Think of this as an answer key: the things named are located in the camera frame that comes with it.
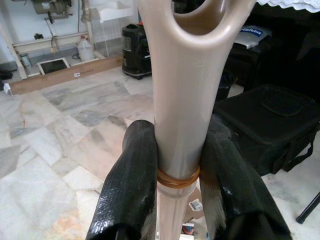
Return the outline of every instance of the black vacuum cleaner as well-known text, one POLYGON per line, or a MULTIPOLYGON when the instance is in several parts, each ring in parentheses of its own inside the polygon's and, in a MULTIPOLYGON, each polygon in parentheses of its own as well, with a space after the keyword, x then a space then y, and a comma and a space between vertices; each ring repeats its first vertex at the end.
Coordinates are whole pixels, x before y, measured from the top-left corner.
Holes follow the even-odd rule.
POLYGON ((122 29, 122 38, 123 72, 138 80, 151 75, 151 59, 144 26, 125 26, 122 29))

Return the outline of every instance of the blue label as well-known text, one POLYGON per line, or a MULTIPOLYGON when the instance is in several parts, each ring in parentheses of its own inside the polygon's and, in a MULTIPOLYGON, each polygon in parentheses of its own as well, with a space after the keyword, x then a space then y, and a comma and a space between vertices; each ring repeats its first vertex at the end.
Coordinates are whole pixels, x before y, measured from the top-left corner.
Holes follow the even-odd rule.
POLYGON ((256 35, 258 38, 260 38, 260 36, 264 33, 261 30, 254 29, 251 27, 243 27, 243 28, 241 28, 240 32, 250 33, 250 34, 256 35))

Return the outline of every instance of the orange rubber band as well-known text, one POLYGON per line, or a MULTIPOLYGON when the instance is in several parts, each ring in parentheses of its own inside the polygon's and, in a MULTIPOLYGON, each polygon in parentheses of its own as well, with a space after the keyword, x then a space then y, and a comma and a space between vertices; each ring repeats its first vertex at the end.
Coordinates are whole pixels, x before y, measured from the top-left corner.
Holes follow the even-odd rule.
POLYGON ((162 185, 172 188, 172 189, 183 189, 191 184, 193 184, 195 181, 197 181, 200 174, 200 166, 196 169, 196 172, 192 175, 192 177, 188 180, 178 180, 175 178, 172 178, 168 175, 166 175, 163 171, 161 171, 158 168, 158 182, 162 185))

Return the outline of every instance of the black duffel bag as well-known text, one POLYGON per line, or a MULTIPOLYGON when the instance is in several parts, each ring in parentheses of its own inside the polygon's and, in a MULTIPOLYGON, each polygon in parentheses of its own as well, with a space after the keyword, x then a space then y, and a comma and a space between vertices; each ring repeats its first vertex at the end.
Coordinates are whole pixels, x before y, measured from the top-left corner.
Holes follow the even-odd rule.
POLYGON ((214 113, 229 123, 241 153, 261 176, 288 172, 313 153, 320 106, 306 96, 263 85, 216 102, 214 113))

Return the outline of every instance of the white cloth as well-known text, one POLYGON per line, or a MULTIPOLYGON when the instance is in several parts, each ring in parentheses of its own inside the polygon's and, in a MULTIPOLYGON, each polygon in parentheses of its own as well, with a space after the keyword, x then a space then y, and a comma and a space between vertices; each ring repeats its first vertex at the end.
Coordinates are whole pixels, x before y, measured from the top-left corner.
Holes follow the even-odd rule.
POLYGON ((261 5, 269 4, 271 7, 293 7, 295 10, 308 10, 311 13, 320 12, 320 0, 257 0, 261 5))

